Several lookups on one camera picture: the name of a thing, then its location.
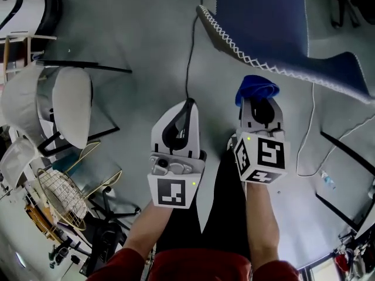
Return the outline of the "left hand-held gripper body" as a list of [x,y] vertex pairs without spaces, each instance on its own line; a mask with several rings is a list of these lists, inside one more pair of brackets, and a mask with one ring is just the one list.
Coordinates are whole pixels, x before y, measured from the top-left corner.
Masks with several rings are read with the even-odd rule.
[[207,154],[195,158],[153,152],[149,188],[155,206],[189,208],[199,188]]

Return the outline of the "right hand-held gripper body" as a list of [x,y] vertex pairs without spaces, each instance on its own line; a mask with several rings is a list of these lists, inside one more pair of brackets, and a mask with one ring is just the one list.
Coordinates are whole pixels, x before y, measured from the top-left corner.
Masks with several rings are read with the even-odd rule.
[[241,181],[271,184],[287,175],[290,143],[284,130],[249,133],[238,129],[236,139],[233,153]]

